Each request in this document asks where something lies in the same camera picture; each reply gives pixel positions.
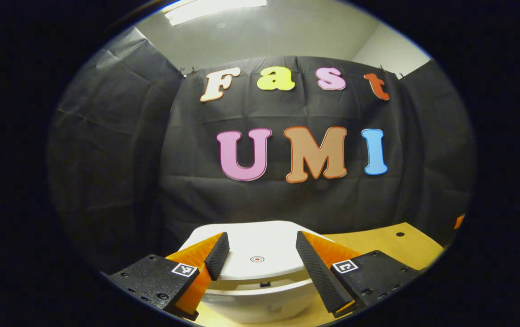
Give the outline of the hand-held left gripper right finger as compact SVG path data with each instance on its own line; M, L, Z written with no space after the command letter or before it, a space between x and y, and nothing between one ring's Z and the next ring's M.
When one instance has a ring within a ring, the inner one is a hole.
M380 302L424 272L380 250L361 254L306 231L297 232L295 246L326 310L335 318Z

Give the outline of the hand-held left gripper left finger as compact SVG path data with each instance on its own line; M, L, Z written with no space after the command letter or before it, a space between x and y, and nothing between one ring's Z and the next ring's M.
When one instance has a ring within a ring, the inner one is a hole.
M161 257L149 254L108 276L115 286L166 313L195 321L197 308L216 281L230 250L227 232Z

